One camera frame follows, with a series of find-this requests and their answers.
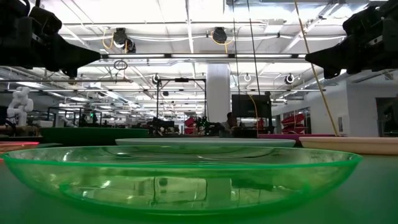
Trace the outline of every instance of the person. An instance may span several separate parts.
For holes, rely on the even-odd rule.
[[[238,126],[238,120],[232,115],[232,112],[229,112],[226,117],[227,120],[221,123],[221,125],[224,127],[224,130],[220,131],[221,138],[231,138],[233,128]]]

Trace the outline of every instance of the ceiling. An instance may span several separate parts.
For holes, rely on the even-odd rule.
[[[108,48],[111,45],[111,34],[117,27],[126,28],[127,35],[136,44],[137,54],[225,54],[226,52],[253,54],[254,51],[256,54],[307,53],[293,0],[250,0],[249,2],[250,13],[246,0],[235,0],[234,9],[231,5],[232,0],[42,0],[41,6],[53,12],[63,22],[59,33],[69,43],[98,51],[101,54],[124,53],[123,49],[114,45]],[[342,23],[353,13],[364,9],[368,2],[367,0],[298,0],[300,18],[305,24],[310,51],[332,47],[343,40],[345,32],[342,29]],[[231,41],[226,49],[224,45],[216,45],[213,42],[211,32],[215,27],[224,27]],[[147,60],[131,60],[128,68],[117,74],[118,79],[124,77],[130,82],[101,82],[116,76],[115,70],[111,72],[112,75],[109,74],[109,70],[113,68],[112,63],[106,66],[104,61],[80,68],[78,78],[101,79],[100,82],[91,82],[91,87],[95,86],[95,88],[131,90],[113,93],[130,105],[139,106],[138,108],[111,107],[119,110],[134,109],[140,111],[140,114],[147,114],[156,108],[155,100],[153,100],[156,92],[140,92],[139,90],[155,90],[155,85],[152,84],[152,77],[155,74],[160,78],[206,78],[209,63],[203,60],[186,62],[165,58],[150,61],[151,63],[148,64]],[[225,61],[221,63],[228,64],[230,67],[232,90],[237,89],[234,83],[238,80],[240,89],[257,88],[256,73],[261,89],[300,88],[307,82],[313,81],[311,66],[303,60],[260,61],[257,63],[257,71],[254,62],[238,61],[237,64]],[[322,77],[322,70],[318,67],[316,70]],[[30,73],[15,68],[3,73],[7,72],[9,72],[8,76],[18,73],[18,78],[27,80],[67,79],[62,73],[47,73],[43,68],[35,68]],[[284,84],[284,78],[289,74],[300,77],[300,79],[296,78],[291,86]],[[69,92],[57,92],[58,96],[52,95],[64,102],[65,99],[62,96],[89,97],[90,101],[96,103],[122,102],[120,99],[114,101],[111,96],[100,96],[97,92],[84,91],[89,86],[90,82],[75,85],[63,82],[42,83],[42,86],[37,88],[82,90],[76,95]],[[165,104],[161,108],[165,114],[166,112],[181,114],[187,111],[198,113],[203,111],[203,102],[192,101],[192,99],[204,98],[201,83],[170,82],[164,88],[194,90],[171,91],[169,96],[161,96],[160,98],[178,99],[182,102],[180,106],[175,105],[172,108],[167,106],[167,103],[171,104],[171,100],[162,100]],[[280,93],[275,93],[273,97],[277,99],[277,96],[280,96]],[[66,102],[85,103],[72,98],[67,98]]]

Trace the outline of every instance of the green glass bowl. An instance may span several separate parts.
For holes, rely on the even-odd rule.
[[[147,129],[126,128],[41,128],[45,142],[64,146],[112,146],[119,138],[146,138]]]
[[[294,140],[289,139],[239,139],[239,138],[145,138],[117,139],[119,146],[261,146],[261,147],[293,147]]]
[[[30,188],[98,213],[180,216],[280,212],[339,186],[361,160],[242,146],[58,147],[2,158]]]

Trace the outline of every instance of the gray table surface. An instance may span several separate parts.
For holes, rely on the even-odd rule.
[[[22,185],[0,162],[0,223],[171,223],[98,215],[47,198]],[[172,223],[186,223],[174,220]],[[338,189],[298,208],[244,220],[193,218],[191,223],[398,223],[398,156],[365,156]]]

